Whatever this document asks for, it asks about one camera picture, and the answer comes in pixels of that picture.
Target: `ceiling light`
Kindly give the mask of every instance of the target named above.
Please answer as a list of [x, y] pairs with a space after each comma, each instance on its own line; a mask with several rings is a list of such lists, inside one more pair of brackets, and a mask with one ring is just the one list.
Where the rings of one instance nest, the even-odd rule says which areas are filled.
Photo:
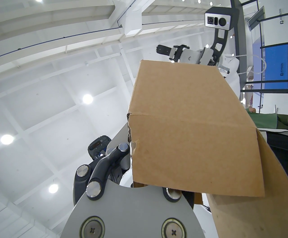
[[1, 143], [4, 145], [9, 145], [13, 142], [14, 137], [11, 135], [4, 135], [1, 137]]
[[86, 94], [86, 95], [84, 95], [84, 97], [83, 97], [83, 102], [84, 102], [85, 104], [90, 104], [90, 103], [93, 102], [93, 97], [92, 97], [90, 94]]
[[58, 191], [58, 185], [57, 184], [52, 184], [50, 187], [49, 187], [49, 192], [50, 193], [56, 193]]

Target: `person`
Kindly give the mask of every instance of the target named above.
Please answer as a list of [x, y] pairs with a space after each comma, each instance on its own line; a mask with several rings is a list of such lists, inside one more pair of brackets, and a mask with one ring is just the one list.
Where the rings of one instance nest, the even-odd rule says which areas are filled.
[[256, 113], [256, 109], [252, 107], [246, 108], [246, 111], [254, 121], [257, 128], [288, 130], [288, 115]]

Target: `white robot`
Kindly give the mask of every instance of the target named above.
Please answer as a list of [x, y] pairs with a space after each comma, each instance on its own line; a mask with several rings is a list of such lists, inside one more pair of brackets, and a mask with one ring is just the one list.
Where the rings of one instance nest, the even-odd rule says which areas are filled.
[[[185, 45], [173, 48], [158, 45], [156, 52], [169, 56], [174, 62], [218, 67], [239, 96], [236, 72], [239, 61], [222, 55], [228, 30], [237, 23], [238, 16], [237, 9], [212, 7], [205, 13], [205, 25], [215, 28], [211, 48], [193, 51]], [[223, 39], [218, 37], [218, 29], [225, 30]], [[221, 50], [216, 49], [217, 43], [222, 44]], [[81, 165], [75, 173], [75, 207], [61, 238], [205, 238], [205, 231], [193, 211], [193, 192], [150, 185], [127, 186], [132, 183], [127, 124], [111, 141], [106, 136], [99, 137], [88, 147], [88, 152], [93, 161]]]

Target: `blue sign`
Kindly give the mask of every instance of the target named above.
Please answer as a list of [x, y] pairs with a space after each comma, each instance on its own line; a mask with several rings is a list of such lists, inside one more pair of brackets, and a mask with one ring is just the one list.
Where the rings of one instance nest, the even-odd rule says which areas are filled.
[[[265, 48], [265, 80], [288, 80], [288, 44]], [[265, 89], [288, 89], [288, 83], [266, 83]]]

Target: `ceiling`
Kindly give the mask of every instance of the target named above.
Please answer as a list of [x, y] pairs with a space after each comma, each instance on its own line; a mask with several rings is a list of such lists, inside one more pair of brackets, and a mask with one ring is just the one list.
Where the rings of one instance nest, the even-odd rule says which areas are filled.
[[[14, 136], [0, 144], [1, 238], [59, 237], [73, 209], [75, 171], [92, 161], [88, 145], [126, 122], [140, 60], [168, 61], [158, 44], [199, 50], [214, 40], [203, 27], [210, 0], [151, 1], [142, 29], [125, 36], [117, 21], [132, 2], [1, 1], [0, 137]], [[234, 39], [224, 53], [235, 53]]]

